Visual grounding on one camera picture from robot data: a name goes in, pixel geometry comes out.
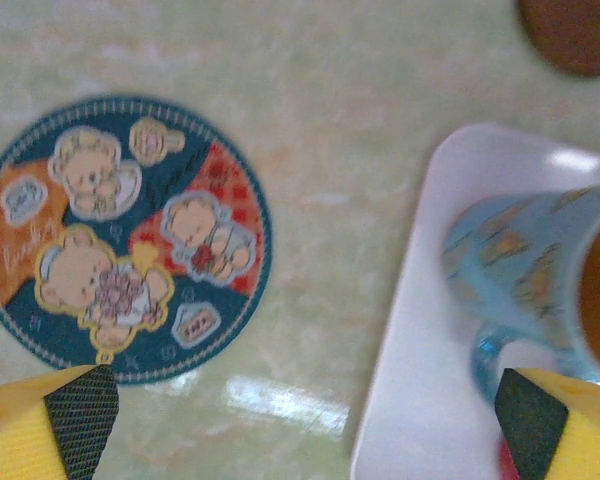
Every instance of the brown lid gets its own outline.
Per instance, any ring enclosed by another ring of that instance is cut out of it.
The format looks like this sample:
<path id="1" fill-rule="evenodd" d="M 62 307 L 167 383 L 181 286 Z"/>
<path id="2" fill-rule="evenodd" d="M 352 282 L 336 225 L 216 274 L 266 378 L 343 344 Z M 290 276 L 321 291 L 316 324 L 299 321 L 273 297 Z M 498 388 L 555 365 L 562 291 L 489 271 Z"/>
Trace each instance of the brown lid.
<path id="1" fill-rule="evenodd" d="M 600 76 L 600 0 L 519 0 L 531 42 L 551 63 Z"/>

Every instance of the stitched border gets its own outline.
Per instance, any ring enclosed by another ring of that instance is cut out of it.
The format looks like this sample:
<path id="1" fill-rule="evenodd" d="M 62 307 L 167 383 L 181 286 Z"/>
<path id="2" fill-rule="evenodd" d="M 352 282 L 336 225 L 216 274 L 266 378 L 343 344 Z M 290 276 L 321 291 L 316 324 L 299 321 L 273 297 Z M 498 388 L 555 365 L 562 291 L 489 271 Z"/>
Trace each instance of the stitched border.
<path id="1" fill-rule="evenodd" d="M 5 150 L 5 152 L 3 152 L 3 154 L 0 156 L 0 171 L 5 164 L 11 165 L 17 161 L 20 155 L 26 152 L 27 149 L 42 136 L 61 129 L 68 123 L 78 120 L 87 120 L 89 117 L 104 113 L 150 115 L 158 120 L 173 122 L 176 126 L 180 126 L 183 130 L 188 131 L 190 134 L 195 133 L 198 136 L 202 136 L 205 141 L 213 140 L 218 142 L 236 159 L 244 173 L 247 175 L 250 183 L 249 186 L 254 192 L 258 206 L 262 212 L 260 220 L 263 227 L 262 241 L 264 243 L 264 254 L 262 258 L 260 276 L 258 278 L 254 293 L 248 298 L 242 308 L 242 311 L 235 318 L 234 322 L 222 333 L 222 335 L 216 338 L 211 345 L 204 350 L 197 352 L 187 360 L 183 360 L 176 364 L 172 364 L 169 367 L 163 367 L 152 372 L 135 374 L 116 373 L 114 375 L 116 381 L 122 384 L 144 383 L 150 380 L 166 380 L 169 377 L 173 377 L 179 373 L 183 373 L 199 366 L 206 360 L 213 357 L 217 352 L 225 348 L 235 337 L 237 337 L 237 335 L 255 313 L 255 310 L 264 293 L 264 289 L 271 271 L 273 242 L 270 213 L 255 173 L 251 170 L 251 167 L 242 157 L 240 152 L 238 152 L 238 150 L 217 131 L 217 129 L 184 107 L 150 97 L 98 97 L 85 100 L 79 104 L 58 109 L 48 114 L 46 117 L 43 117 L 28 130 L 25 130 L 22 135 L 16 139 Z M 2 305 L 0 305 L 0 321 L 22 344 L 24 344 L 30 351 L 51 366 L 55 368 L 68 368 L 72 366 L 71 362 L 66 361 L 65 359 L 60 358 L 57 355 L 40 347 L 40 345 L 32 340 L 11 319 Z"/>

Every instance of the white tray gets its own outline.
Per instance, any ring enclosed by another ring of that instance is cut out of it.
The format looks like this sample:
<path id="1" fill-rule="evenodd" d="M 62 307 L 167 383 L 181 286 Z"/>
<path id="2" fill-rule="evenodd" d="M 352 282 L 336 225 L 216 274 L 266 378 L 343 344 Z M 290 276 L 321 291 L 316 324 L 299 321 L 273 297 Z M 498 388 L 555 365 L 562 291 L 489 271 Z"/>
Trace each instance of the white tray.
<path id="1" fill-rule="evenodd" d="M 358 430 L 353 480 L 499 478 L 500 428 L 469 374 L 479 326 L 453 302 L 439 257 L 454 218 L 497 194 L 600 184 L 600 156 L 496 125 L 458 130 L 427 172 L 382 350 Z M 523 342 L 502 365 L 553 368 Z"/>

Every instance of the teal coaster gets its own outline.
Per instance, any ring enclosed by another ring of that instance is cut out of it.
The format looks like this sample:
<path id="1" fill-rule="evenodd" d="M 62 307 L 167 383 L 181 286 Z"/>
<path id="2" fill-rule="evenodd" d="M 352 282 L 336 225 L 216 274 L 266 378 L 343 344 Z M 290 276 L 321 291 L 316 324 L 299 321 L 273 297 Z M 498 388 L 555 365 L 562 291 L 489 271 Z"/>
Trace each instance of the teal coaster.
<path id="1" fill-rule="evenodd" d="M 249 321 L 271 234 L 254 172 L 195 113 L 144 97 L 70 105 L 0 156 L 0 321 L 56 368 L 169 378 Z"/>

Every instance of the mug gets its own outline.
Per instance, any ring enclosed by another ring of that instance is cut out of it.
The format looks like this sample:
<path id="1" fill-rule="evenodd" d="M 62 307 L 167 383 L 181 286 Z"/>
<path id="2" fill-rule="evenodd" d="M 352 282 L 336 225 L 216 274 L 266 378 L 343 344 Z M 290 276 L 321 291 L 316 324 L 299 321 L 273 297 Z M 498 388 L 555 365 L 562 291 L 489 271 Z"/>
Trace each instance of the mug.
<path id="1" fill-rule="evenodd" d="M 600 384 L 600 186 L 477 202 L 449 230 L 442 267 L 484 322 L 471 372 L 488 402 L 498 356 L 518 339 L 553 350 L 565 375 Z"/>

